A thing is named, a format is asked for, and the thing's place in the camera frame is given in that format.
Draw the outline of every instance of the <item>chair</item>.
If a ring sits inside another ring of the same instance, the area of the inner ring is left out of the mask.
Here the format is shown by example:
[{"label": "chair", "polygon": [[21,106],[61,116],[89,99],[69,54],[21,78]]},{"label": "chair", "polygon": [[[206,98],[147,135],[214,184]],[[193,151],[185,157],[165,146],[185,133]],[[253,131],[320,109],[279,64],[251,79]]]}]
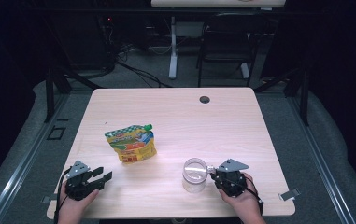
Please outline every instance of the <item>chair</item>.
[{"label": "chair", "polygon": [[197,59],[198,87],[202,79],[210,78],[202,77],[203,62],[237,63],[237,68],[242,63],[250,64],[248,87],[257,49],[267,26],[268,20],[259,14],[219,13],[205,21]]}]

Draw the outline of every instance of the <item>hand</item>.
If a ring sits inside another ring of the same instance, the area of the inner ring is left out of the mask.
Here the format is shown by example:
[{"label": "hand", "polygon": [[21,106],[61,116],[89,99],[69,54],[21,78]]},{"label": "hand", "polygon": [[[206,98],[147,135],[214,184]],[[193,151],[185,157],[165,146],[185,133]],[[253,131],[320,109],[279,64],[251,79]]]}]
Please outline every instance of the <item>hand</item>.
[{"label": "hand", "polygon": [[[242,173],[246,178],[253,182],[253,178],[246,174]],[[253,184],[247,180],[248,189],[251,189],[253,192],[257,193]],[[262,215],[260,214],[258,200],[254,195],[245,190],[238,197],[229,197],[223,190],[219,189],[219,193],[221,194],[221,198],[228,204],[230,204],[238,217],[245,224],[263,224],[265,223]]]},{"label": "hand", "polygon": [[60,203],[62,204],[59,210],[59,224],[78,224],[81,221],[82,214],[87,206],[95,200],[99,193],[99,189],[91,192],[87,197],[81,201],[73,200],[66,195],[66,182],[62,184]]}]

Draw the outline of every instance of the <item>table top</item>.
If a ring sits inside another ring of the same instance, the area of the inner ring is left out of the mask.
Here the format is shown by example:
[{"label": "table top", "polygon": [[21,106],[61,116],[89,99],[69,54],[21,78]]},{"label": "table top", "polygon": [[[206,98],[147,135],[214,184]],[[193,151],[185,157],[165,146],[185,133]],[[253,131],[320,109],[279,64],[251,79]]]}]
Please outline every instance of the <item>table top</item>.
[{"label": "table top", "polygon": [[[209,103],[201,103],[201,96]],[[134,124],[152,124],[157,154],[123,164],[104,134]],[[92,170],[103,166],[103,175],[113,171],[86,218],[235,217],[210,176],[199,193],[182,187],[183,164],[190,158],[215,167],[227,159],[245,163],[264,201],[263,214],[294,213],[293,201],[278,197],[289,189],[250,88],[96,90],[64,170],[82,161]],[[49,218],[55,204],[50,204]]]},{"label": "table top", "polygon": [[284,7],[286,0],[151,0],[153,7]]}]

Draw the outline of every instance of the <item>colorful snack pouch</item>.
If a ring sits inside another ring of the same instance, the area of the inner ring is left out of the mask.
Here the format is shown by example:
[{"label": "colorful snack pouch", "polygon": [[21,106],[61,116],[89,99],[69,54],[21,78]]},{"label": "colorful snack pouch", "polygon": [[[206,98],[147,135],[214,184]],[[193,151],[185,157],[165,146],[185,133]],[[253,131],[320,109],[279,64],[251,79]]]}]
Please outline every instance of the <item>colorful snack pouch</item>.
[{"label": "colorful snack pouch", "polygon": [[157,153],[151,124],[132,125],[128,128],[105,133],[106,140],[123,163],[143,161]]}]

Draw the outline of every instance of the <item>glass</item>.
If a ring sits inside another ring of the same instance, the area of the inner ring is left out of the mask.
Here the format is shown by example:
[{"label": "glass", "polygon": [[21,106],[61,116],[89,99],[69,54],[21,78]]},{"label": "glass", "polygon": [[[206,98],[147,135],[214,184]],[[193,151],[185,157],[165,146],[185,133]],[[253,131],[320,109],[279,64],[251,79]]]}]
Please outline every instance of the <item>glass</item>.
[{"label": "glass", "polygon": [[191,158],[183,166],[183,188],[190,193],[204,189],[207,178],[206,163],[198,158]]}]

